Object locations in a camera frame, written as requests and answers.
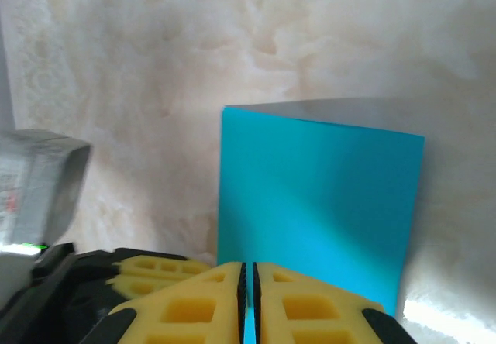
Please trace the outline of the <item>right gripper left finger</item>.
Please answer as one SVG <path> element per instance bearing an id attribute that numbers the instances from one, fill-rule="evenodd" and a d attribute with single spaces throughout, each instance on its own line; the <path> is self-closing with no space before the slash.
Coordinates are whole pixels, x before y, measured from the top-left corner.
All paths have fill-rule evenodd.
<path id="1" fill-rule="evenodd" d="M 117 305 L 84 343 L 243 343 L 246 264 L 229 262 Z"/>

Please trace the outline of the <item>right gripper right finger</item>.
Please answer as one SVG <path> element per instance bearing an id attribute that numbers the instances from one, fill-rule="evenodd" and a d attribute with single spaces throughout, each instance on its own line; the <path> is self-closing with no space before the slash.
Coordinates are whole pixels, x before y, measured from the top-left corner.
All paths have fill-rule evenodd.
<path id="1" fill-rule="evenodd" d="M 273 263 L 253 263 L 257 343 L 414 343 L 384 307 Z"/>

